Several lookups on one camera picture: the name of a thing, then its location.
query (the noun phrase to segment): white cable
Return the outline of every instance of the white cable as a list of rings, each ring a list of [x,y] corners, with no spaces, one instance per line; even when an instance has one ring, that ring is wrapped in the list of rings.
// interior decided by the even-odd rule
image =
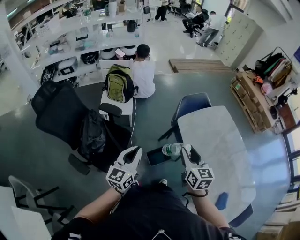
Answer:
[[[135,117],[136,117],[136,99],[135,98],[134,98],[134,101],[135,101]],[[131,133],[131,136],[130,136],[131,147],[133,147],[131,138],[132,138],[132,134],[133,134],[134,129],[135,129],[135,118],[134,118],[134,123],[133,123],[133,127],[132,127],[132,133]]]

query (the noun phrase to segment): sneaker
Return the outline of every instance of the sneaker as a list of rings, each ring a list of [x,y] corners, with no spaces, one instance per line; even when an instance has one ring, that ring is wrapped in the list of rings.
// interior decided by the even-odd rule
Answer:
[[[162,179],[161,181],[159,181],[159,184],[164,184],[164,185],[168,186],[168,181],[167,181],[167,179]]]

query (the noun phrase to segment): white cabinet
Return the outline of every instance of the white cabinet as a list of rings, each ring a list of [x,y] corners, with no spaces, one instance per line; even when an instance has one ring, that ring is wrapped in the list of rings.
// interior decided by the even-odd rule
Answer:
[[[235,11],[234,17],[224,31],[223,39],[216,48],[216,53],[225,65],[235,69],[249,53],[262,32],[262,28],[254,20]]]

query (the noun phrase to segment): bottle cap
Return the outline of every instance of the bottle cap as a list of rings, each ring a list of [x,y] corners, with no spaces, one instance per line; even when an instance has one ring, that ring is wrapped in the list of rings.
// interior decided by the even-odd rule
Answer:
[[[190,152],[190,151],[192,150],[192,146],[191,146],[190,144],[184,145],[184,148],[185,148],[188,152]]]

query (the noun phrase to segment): white wall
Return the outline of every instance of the white wall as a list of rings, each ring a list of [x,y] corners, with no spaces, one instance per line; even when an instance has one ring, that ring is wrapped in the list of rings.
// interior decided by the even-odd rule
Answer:
[[[230,0],[205,0],[203,8],[209,12],[215,11],[216,14],[225,15]]]
[[[295,19],[286,22],[277,12],[270,9],[258,0],[251,0],[247,13],[260,25],[264,33],[241,63],[240,67],[247,64],[254,68],[256,60],[270,53],[275,47],[280,46],[291,58],[300,46],[300,3],[297,0],[289,1]]]

